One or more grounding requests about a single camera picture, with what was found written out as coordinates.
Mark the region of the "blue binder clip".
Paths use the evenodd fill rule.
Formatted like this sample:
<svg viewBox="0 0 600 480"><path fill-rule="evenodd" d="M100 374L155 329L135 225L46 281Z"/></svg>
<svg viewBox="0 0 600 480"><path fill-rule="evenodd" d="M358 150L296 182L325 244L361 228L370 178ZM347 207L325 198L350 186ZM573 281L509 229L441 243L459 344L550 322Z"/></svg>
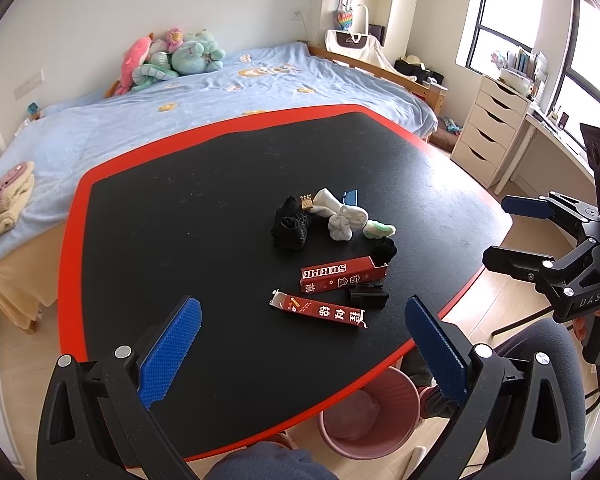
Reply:
<svg viewBox="0 0 600 480"><path fill-rule="evenodd" d="M358 190L346 191L342 194L342 203L346 206L358 206Z"/></svg>

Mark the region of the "pink plush toy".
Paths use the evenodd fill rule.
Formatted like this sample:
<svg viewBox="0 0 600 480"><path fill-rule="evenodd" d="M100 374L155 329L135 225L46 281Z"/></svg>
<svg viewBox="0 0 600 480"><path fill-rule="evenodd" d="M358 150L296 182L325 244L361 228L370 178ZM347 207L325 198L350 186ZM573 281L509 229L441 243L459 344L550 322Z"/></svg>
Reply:
<svg viewBox="0 0 600 480"><path fill-rule="evenodd" d="M129 50L126 51L120 68L120 77L116 88L114 88L115 96L122 96L122 94L131 90L133 85L133 72L137 67L140 67L148 57L152 40L154 40L152 35L140 37L140 39L137 39Z"/></svg>

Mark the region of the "small black cloth ball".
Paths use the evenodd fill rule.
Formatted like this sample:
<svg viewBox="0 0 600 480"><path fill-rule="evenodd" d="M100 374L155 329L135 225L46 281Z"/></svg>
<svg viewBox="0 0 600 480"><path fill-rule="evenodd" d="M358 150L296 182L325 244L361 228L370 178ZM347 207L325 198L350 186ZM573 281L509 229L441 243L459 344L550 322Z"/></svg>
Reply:
<svg viewBox="0 0 600 480"><path fill-rule="evenodd" d="M373 238L368 242L370 243L370 258L375 266L386 266L398 252L391 237Z"/></svg>

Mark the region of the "green white wrapper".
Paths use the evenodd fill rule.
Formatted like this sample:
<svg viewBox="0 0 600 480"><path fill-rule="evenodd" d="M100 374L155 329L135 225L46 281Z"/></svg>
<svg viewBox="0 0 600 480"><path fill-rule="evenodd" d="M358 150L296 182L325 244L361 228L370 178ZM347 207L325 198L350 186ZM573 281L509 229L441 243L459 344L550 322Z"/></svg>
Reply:
<svg viewBox="0 0 600 480"><path fill-rule="evenodd" d="M368 220L363 228L363 234L367 238L377 240L383 237L392 237L396 234L396 227L376 220Z"/></svg>

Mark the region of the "white tote bag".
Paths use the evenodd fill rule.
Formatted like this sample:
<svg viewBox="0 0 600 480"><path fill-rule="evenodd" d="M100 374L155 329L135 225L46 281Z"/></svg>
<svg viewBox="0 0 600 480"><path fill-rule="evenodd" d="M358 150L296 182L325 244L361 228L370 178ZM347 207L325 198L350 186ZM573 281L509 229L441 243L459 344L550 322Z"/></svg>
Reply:
<svg viewBox="0 0 600 480"><path fill-rule="evenodd" d="M377 38L370 34L368 22L368 7L364 9L364 29L362 32L350 30L329 29L325 32L325 48L328 52L340 54L347 58L362 61L367 64L378 64Z"/></svg>

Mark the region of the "white sock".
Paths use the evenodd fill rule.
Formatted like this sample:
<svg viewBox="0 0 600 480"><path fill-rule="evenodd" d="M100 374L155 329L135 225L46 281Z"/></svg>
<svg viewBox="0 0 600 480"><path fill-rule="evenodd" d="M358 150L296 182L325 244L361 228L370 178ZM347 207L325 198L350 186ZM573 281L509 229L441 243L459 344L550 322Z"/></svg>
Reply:
<svg viewBox="0 0 600 480"><path fill-rule="evenodd" d="M336 242L348 242L370 218L364 208L340 203L328 188L322 188L312 198L310 213L327 220L329 236Z"/></svg>

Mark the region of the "wooden clothespin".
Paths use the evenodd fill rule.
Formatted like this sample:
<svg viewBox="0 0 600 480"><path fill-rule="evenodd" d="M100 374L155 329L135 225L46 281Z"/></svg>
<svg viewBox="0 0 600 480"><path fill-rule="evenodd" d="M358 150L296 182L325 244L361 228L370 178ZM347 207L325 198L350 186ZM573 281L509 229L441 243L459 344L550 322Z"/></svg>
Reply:
<svg viewBox="0 0 600 480"><path fill-rule="evenodd" d="M310 214L314 208L313 196L311 194L301 195L299 197L301 210Z"/></svg>

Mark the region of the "long red carton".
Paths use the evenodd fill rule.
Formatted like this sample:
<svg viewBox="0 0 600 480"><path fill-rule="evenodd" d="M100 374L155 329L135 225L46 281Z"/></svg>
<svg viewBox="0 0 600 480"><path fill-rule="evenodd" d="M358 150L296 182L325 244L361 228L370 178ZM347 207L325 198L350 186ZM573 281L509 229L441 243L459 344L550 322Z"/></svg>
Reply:
<svg viewBox="0 0 600 480"><path fill-rule="evenodd" d="M329 302L303 298L287 294L280 290L272 292L270 306L281 311L319 318L339 324L346 324L358 328L367 328L365 311L363 309L330 304Z"/></svg>

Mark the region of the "pink trash bin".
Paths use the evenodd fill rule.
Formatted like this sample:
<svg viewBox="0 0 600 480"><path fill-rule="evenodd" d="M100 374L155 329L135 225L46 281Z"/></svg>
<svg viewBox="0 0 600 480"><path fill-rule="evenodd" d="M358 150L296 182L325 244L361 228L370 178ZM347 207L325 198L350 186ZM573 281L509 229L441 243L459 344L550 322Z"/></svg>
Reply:
<svg viewBox="0 0 600 480"><path fill-rule="evenodd" d="M419 421L418 391L403 372L387 368L317 417L325 443L350 460L377 460L396 452Z"/></svg>

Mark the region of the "red box with white letters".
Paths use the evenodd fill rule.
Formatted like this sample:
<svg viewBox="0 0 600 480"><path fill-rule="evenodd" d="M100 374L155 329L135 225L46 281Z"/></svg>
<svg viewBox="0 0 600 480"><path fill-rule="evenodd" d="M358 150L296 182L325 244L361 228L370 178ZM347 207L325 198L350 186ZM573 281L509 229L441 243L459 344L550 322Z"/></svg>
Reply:
<svg viewBox="0 0 600 480"><path fill-rule="evenodd" d="M376 266L370 256L321 263L301 269L300 288L306 294L330 292L351 285L382 281L388 264Z"/></svg>

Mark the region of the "black patterned sock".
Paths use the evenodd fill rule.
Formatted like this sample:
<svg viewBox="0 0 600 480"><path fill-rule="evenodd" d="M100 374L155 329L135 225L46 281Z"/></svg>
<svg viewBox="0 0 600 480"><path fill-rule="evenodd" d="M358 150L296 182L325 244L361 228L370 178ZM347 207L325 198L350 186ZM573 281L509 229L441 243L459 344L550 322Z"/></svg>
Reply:
<svg viewBox="0 0 600 480"><path fill-rule="evenodd" d="M283 205L276 209L271 229L275 251L282 256L301 252L308 239L310 222L310 214L301 210L294 196L288 196Z"/></svg>

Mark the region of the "black binder clip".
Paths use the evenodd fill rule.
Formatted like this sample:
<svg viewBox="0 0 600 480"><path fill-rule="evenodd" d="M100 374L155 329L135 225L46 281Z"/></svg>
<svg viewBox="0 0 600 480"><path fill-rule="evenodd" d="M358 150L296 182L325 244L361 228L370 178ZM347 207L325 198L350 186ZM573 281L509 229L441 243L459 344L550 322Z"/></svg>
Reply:
<svg viewBox="0 0 600 480"><path fill-rule="evenodd" d="M347 290L348 305L361 310L381 310L389 297L384 285L380 283L357 284Z"/></svg>

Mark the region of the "black red-edged table mat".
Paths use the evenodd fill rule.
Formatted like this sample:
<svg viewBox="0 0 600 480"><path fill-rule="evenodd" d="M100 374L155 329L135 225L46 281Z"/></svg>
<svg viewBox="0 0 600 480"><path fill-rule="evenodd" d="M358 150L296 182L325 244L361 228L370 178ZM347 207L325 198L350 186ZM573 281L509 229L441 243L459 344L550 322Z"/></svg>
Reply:
<svg viewBox="0 0 600 480"><path fill-rule="evenodd" d="M362 327L275 309L302 272L365 257L304 214L319 190L358 193L396 228L386 304ZM151 411L188 460L287 429L360 388L411 348L404 306L448 313L512 220L435 148L356 105L279 110L180 129L81 178L62 246L60 348L81 361L140 343L184 298L201 329Z"/></svg>

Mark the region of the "bed with blue sheet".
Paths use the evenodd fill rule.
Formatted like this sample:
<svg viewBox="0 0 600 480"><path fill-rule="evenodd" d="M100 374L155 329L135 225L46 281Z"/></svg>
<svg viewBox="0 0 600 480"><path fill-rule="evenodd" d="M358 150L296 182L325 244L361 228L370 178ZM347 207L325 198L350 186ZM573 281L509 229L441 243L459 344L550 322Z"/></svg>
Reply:
<svg viewBox="0 0 600 480"><path fill-rule="evenodd" d="M33 164L34 185L14 227L0 235L0 313L28 330L58 297L64 224L82 176L172 134L234 117L356 104L426 139L438 118L395 82L320 58L301 42L231 55L222 70L158 82L146 90L47 107L0 157L0 177Z"/></svg>

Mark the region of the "white drawer cabinet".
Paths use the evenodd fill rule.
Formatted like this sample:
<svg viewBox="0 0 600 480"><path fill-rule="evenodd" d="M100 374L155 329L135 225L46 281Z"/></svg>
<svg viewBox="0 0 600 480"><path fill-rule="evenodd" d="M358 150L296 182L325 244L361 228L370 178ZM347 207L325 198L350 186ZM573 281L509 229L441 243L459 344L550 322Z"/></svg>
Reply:
<svg viewBox="0 0 600 480"><path fill-rule="evenodd" d="M483 76L453 148L452 161L485 188L490 188L513 156L530 104L504 82Z"/></svg>

